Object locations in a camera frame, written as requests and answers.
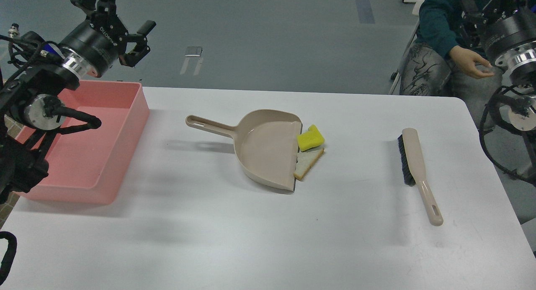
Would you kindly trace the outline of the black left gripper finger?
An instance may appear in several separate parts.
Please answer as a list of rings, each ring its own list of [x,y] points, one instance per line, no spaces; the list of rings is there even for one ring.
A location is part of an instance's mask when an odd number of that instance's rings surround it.
[[[108,39],[128,35],[126,27],[116,13],[116,0],[70,0],[86,15],[86,24],[100,31]]]
[[[119,63],[121,65],[135,67],[151,51],[147,35],[156,25],[155,21],[146,21],[136,33],[125,33],[119,36]]]

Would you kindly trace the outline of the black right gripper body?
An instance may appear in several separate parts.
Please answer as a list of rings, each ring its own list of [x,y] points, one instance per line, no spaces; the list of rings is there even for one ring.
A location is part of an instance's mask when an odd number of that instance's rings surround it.
[[[481,48],[494,66],[506,67],[535,42],[534,0],[489,0],[479,8],[475,0],[460,0],[461,36],[470,47]]]

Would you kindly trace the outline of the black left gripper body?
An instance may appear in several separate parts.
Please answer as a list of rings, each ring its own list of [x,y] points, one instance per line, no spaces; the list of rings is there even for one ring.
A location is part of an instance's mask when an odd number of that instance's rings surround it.
[[[88,74],[100,78],[125,52],[126,43],[119,38],[127,34],[127,29],[120,21],[111,26],[84,21],[73,29],[59,46],[63,55],[80,56],[91,67]]]

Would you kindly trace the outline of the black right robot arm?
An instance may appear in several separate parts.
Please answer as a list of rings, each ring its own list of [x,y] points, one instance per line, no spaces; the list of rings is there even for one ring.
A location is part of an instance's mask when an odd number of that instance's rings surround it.
[[[481,122],[491,117],[500,128],[521,136],[530,159],[526,168],[515,170],[492,163],[511,178],[535,185],[535,8],[530,0],[490,0],[482,7],[461,0],[461,8],[467,45],[481,48],[511,82],[493,93]]]

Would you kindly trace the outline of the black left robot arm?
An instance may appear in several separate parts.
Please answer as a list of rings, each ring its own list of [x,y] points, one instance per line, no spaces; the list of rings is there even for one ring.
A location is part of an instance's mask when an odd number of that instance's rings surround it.
[[[102,77],[115,61],[135,67],[151,50],[147,35],[155,21],[129,33],[116,13],[116,0],[70,0],[85,20],[61,42],[34,31],[21,34],[13,23],[1,40],[16,68],[1,82],[1,204],[28,193],[49,174],[45,159],[54,139],[99,128],[96,116],[67,107],[59,98],[76,90],[84,76]]]

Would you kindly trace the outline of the person's bare hand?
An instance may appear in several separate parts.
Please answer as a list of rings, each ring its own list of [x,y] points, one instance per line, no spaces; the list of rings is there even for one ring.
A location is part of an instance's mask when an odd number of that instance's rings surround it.
[[[476,80],[495,75],[491,63],[473,50],[454,46],[448,55],[462,73]]]

